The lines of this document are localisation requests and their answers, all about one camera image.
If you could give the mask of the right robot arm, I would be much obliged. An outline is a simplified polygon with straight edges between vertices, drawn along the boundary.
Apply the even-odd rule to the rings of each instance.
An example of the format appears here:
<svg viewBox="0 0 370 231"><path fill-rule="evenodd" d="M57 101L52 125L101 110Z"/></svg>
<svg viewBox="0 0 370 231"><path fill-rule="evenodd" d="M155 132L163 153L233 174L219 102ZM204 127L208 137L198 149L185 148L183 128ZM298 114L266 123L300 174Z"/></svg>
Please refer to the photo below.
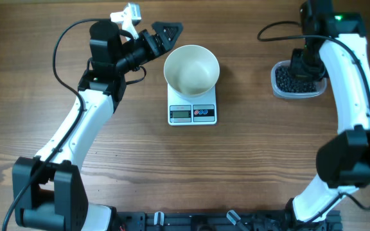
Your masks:
<svg viewBox="0 0 370 231"><path fill-rule="evenodd" d="M338 134L318 150L316 176L288 203L298 230L323 223L343 198L370 184L370 67L362 17L336 12L331 1L306 1L300 16L305 44L290 68L297 77L330 79Z"/></svg>

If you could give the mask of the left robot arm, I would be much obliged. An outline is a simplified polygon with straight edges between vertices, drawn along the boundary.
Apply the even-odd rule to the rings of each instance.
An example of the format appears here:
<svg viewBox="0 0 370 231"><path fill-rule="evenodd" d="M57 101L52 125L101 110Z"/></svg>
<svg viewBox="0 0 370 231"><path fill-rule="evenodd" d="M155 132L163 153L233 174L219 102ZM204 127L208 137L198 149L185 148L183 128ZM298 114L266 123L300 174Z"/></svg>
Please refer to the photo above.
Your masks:
<svg viewBox="0 0 370 231"><path fill-rule="evenodd" d="M171 51L179 22L155 22L137 37L109 19L91 19L91 57L73 90L76 101L52 139L12 168L13 202L6 213L17 225L39 230L124 230L116 208L89 203L80 175L86 154L123 98L130 71Z"/></svg>

